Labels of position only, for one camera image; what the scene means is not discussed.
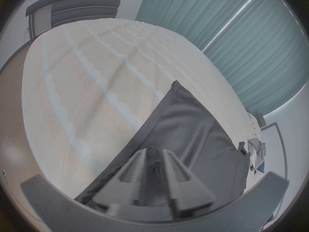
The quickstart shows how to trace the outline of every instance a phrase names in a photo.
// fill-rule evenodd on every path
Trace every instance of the wooden floor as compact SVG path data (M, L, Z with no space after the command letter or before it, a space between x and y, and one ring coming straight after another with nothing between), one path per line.
M32 176L43 175L29 147L23 124L21 87L28 49L29 46L21 51L0 74L0 184L23 218L45 232L49 230L33 212L20 188L20 184Z

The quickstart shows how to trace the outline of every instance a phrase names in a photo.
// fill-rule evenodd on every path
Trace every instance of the curtain pleat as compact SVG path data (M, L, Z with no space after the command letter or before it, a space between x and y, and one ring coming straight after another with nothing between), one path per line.
M136 20L177 32L203 50L248 0L143 0ZM252 0L204 54L244 107L267 114L309 79L309 46L281 0Z

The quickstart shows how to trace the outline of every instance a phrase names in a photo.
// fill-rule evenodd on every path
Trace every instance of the table top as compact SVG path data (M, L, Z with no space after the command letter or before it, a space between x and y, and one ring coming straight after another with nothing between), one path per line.
M252 137L245 108L211 61L183 36L143 22L65 24L31 45L22 105L47 179L74 198L135 135L178 80L238 146Z

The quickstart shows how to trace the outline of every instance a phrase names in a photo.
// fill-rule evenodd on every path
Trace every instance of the folded gray garment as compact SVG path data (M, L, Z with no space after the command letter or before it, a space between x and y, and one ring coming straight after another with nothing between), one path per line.
M233 145L213 115L178 81L107 168L75 200L93 207L93 196L118 172L133 154L148 148L151 162L147 170L149 184L146 206L166 205L162 176L163 149L169 149L216 196L212 209L238 198L246 187L250 154L242 154Z
M257 169L264 162L264 157L266 155L265 143L262 143L258 138L251 138L248 140L248 152L253 154L254 150L257 152L257 158L255 159L255 168Z

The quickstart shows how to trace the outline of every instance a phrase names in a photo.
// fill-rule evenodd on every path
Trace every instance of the white wall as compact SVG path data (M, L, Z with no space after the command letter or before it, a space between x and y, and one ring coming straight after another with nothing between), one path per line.
M286 149L290 184L278 214L280 217L296 196L309 171L309 81L291 100L265 115L264 119L266 125L278 123Z
M28 17L25 17L26 8L38 0L25 0L6 22L0 33L0 68L6 60L29 40ZM142 0L120 0L117 18L134 20Z

